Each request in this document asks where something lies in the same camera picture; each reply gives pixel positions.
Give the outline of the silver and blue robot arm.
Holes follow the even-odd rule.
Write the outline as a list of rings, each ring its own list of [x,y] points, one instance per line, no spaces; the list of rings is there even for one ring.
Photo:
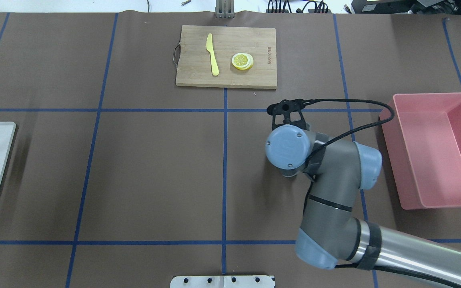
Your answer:
[[[461,288],[461,250],[353,217],[357,193],[375,185],[382,155],[357,142],[330,139],[293,124],[273,124],[265,142],[267,159],[285,177],[305,173],[311,179],[297,257],[320,269],[379,270]]]

